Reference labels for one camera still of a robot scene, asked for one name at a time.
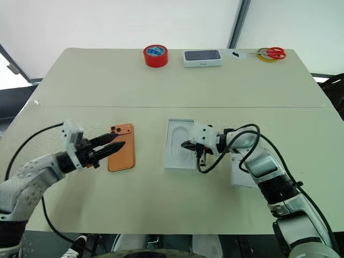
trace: blue label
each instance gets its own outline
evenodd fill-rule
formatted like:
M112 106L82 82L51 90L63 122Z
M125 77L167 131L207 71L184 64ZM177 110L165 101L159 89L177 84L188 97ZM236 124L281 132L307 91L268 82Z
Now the blue label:
M160 56L165 53L165 49L162 47L154 46L147 49L147 54L150 56Z

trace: floor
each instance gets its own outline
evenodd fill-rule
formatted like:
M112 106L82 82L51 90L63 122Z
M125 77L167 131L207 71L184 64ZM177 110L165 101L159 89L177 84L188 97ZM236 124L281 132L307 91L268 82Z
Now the floor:
M80 234L64 233L76 239ZM111 250L116 234L91 234L87 247L102 255ZM148 249L164 248L190 252L191 235L162 235L158 245L149 245ZM284 257L274 235L220 235L224 257ZM25 231L23 237L23 258L61 257L70 247L68 242L52 232ZM91 257L84 253L84 258Z

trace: white table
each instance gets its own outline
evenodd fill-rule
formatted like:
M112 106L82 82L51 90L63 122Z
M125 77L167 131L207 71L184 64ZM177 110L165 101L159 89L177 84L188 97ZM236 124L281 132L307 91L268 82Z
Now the white table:
M184 68L169 51L162 68L146 66L141 49L65 50L31 99L43 105L188 108L331 105L293 50L276 63L239 60L223 49L222 67Z

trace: scissors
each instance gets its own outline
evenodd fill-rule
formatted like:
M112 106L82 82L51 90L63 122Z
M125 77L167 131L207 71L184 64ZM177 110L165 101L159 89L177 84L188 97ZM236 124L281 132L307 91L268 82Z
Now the scissors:
M259 53L255 53L256 55L265 55L272 59L278 60L278 59L285 59L286 58L286 52L281 47L270 47L268 49L262 49Z

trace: silver robot arm segment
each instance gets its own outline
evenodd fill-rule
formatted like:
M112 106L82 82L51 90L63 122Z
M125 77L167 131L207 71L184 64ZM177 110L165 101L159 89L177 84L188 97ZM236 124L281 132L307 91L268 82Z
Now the silver robot arm segment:
M245 127L220 134L212 127L195 123L188 142L195 146L190 147L185 142L182 147L187 146L196 152L197 149L202 149L202 157L209 153L209 148L211 153L219 156L239 133L247 130L255 131L255 128ZM255 133L242 134L233 142L229 152L240 153L245 157L253 147L256 137ZM272 215L277 218L273 229L284 253L288 255L294 247L309 242L332 248L326 226L313 205L297 189L279 160L261 142L243 164L267 200Z
M119 151L125 142L111 142L117 134L104 134L88 140L83 130L68 121L62 137L66 152L32 160L0 184L0 257L18 257L25 226L43 193L65 174L93 166Z

